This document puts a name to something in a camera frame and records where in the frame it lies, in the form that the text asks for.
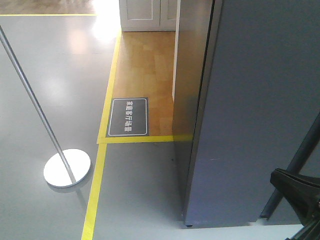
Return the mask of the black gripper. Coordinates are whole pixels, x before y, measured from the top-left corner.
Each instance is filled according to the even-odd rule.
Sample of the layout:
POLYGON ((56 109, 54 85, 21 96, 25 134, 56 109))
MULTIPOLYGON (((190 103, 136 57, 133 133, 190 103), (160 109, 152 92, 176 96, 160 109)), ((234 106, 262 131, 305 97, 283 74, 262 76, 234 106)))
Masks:
POLYGON ((318 240, 320 238, 320 179, 276 168, 271 173, 270 183, 285 197, 303 225, 292 239, 318 240))

